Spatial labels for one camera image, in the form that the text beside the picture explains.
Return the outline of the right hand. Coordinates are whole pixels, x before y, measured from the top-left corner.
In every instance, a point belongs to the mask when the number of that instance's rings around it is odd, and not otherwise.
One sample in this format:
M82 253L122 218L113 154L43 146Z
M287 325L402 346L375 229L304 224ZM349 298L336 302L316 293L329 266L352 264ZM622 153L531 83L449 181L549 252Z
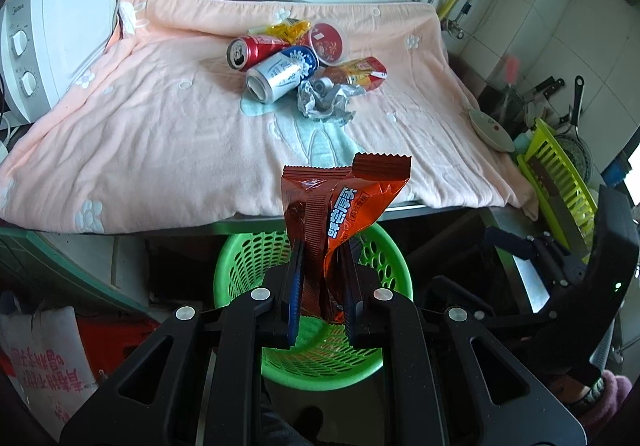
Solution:
M615 416L631 388L627 377L604 370L591 388L567 378L556 397L574 414L588 435L596 435Z

